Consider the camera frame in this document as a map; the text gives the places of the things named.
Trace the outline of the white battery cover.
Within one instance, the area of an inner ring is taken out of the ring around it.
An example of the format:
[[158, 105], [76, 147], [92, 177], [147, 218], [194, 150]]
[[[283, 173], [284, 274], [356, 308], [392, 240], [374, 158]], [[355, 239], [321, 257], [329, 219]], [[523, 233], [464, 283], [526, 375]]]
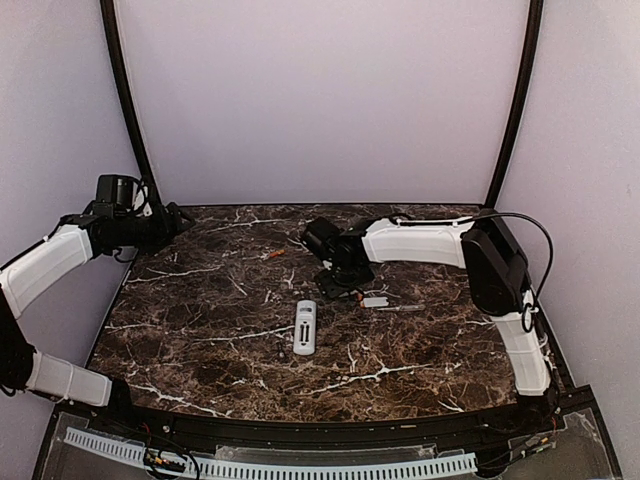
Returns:
[[384, 308], [389, 305], [387, 297], [366, 297], [360, 302], [362, 308]]

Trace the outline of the white remote control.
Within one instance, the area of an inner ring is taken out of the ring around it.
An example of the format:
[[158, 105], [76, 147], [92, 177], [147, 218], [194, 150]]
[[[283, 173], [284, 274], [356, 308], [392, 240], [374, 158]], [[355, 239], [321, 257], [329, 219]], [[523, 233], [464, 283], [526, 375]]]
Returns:
[[296, 306], [293, 352], [300, 356], [313, 355], [316, 350], [317, 305], [301, 300]]

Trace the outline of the screwdriver with clear handle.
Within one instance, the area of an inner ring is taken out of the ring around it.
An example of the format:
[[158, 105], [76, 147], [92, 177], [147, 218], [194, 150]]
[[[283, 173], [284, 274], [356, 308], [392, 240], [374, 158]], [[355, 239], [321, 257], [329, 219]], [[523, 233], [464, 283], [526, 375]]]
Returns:
[[378, 311], [385, 312], [416, 312], [416, 311], [424, 311], [426, 306], [423, 304], [416, 305], [399, 305], [399, 306], [385, 306], [376, 308]]

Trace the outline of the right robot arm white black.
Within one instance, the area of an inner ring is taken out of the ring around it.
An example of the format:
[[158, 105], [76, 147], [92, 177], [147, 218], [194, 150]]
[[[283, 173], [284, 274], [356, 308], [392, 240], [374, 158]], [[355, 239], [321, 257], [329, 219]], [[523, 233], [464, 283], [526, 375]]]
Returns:
[[373, 264], [433, 263], [465, 270], [471, 299], [497, 326], [516, 391], [527, 397], [511, 410], [510, 424], [530, 434], [549, 416], [541, 396], [551, 385], [551, 373], [534, 324], [541, 290], [531, 285], [528, 259], [505, 222], [508, 217], [491, 209], [439, 220], [394, 215], [363, 220], [346, 230], [319, 217], [307, 224], [301, 242], [323, 263], [314, 279], [330, 299], [372, 282]]

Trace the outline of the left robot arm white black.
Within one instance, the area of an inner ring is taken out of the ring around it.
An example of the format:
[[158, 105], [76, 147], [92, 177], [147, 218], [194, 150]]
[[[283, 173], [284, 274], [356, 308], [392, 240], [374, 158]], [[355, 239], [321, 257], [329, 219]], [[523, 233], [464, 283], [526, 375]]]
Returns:
[[123, 380], [85, 367], [122, 264], [194, 224], [147, 179], [99, 177], [93, 200], [1, 268], [1, 391], [102, 409], [120, 436], [141, 427]]

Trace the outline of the black left frame post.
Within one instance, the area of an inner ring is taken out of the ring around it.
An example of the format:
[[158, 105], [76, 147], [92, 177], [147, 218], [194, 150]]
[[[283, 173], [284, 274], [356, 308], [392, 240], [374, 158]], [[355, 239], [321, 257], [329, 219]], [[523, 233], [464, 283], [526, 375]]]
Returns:
[[139, 177], [142, 185], [146, 188], [145, 199], [148, 201], [147, 205], [151, 207], [154, 203], [160, 201], [160, 197], [134, 105], [118, 26], [116, 2], [113, 0], [100, 0], [99, 5], [121, 112], [138, 168]]

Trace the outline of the black frame post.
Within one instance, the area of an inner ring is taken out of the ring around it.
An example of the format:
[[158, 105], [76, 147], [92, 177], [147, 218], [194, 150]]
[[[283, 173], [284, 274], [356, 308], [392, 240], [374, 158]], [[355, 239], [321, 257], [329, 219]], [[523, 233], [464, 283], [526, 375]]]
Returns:
[[531, 0], [529, 2], [523, 47], [514, 92], [495, 168], [483, 203], [485, 208], [496, 207], [507, 176], [533, 74], [543, 11], [543, 0]]
[[147, 205], [151, 207], [154, 203], [160, 201], [160, 197], [134, 105], [118, 26], [116, 2], [113, 0], [100, 0], [99, 5], [121, 112], [138, 168], [139, 177], [142, 185], [146, 188], [145, 199], [148, 201]]

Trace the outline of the black front table rail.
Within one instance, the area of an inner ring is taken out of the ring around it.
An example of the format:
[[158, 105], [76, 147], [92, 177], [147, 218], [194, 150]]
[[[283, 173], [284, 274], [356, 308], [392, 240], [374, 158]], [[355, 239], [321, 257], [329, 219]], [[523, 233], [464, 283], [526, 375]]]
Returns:
[[117, 413], [79, 406], [68, 411], [108, 433], [150, 439], [154, 446], [178, 445], [198, 452], [212, 452], [221, 446], [320, 451], [422, 444], [434, 444], [441, 450], [483, 450], [550, 428], [555, 413], [553, 407], [529, 403], [404, 420], [289, 423], [223, 419], [135, 406]]

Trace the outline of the black right frame post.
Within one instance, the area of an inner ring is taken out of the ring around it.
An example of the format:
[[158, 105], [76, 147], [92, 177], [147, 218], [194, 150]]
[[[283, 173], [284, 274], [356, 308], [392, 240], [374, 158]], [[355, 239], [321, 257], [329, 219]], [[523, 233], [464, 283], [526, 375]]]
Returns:
[[495, 168], [483, 203], [485, 208], [496, 207], [507, 176], [533, 74], [543, 11], [543, 0], [531, 0], [529, 2], [523, 47], [514, 92]]

